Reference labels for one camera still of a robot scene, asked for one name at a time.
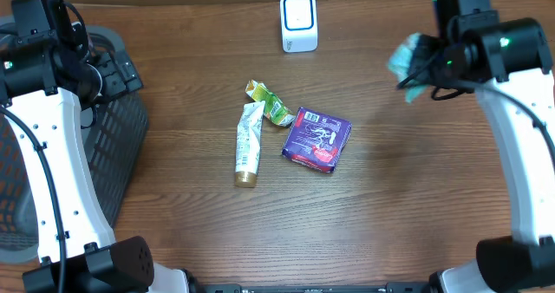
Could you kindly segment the teal snack packet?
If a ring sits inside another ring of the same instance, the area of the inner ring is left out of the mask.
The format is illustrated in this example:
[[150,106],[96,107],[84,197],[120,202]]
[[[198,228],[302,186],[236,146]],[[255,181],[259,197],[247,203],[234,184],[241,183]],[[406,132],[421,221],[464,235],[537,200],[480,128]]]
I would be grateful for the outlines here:
[[[433,54],[431,43],[429,36],[414,33],[397,47],[389,58],[388,69],[398,82],[404,81]],[[428,84],[423,84],[421,81],[410,81],[405,89],[405,102],[411,104],[427,87]]]

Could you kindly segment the purple Carefree pad pack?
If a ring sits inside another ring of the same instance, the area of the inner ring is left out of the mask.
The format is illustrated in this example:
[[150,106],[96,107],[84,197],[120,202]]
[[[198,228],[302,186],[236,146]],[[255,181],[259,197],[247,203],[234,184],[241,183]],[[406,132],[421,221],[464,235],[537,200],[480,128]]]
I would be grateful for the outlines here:
[[300,107],[282,148],[282,155],[321,173],[333,173],[352,129],[352,123]]

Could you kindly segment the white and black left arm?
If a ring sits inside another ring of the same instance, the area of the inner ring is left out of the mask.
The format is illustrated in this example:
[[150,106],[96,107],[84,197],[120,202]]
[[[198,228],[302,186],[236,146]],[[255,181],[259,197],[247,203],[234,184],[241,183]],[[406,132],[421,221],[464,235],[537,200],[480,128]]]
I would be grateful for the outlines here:
[[14,0],[13,43],[1,54],[1,112],[23,155],[38,223],[39,268],[28,292],[180,292],[199,286],[157,264],[142,237],[117,241],[101,210],[82,141],[81,113],[141,88],[121,38],[99,27],[95,49],[64,0]]

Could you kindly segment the green and yellow juice carton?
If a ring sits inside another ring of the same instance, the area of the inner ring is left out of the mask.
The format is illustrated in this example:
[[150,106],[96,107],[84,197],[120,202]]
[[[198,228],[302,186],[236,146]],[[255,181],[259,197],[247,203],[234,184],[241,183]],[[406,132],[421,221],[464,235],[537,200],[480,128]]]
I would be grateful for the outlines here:
[[264,116],[274,125],[288,127],[295,119],[292,111],[262,82],[255,80],[248,81],[245,92],[255,102],[264,102]]

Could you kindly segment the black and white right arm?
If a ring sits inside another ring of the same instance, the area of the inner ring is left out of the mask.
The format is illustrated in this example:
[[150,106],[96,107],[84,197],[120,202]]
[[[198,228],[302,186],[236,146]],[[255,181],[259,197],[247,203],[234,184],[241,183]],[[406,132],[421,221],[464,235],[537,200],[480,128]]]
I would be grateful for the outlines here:
[[433,292],[518,292],[554,283],[554,79],[549,44],[530,17],[503,22],[490,0],[433,0],[438,48],[412,83],[474,94],[502,163],[508,236],[480,241],[474,259],[430,277]]

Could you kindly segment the white and gold tube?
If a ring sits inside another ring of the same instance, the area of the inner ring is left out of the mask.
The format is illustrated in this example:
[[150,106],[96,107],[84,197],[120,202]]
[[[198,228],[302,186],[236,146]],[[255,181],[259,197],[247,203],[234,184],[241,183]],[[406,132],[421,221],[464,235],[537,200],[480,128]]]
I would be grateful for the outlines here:
[[257,184],[264,107],[263,101],[244,105],[237,126],[235,186],[254,188]]

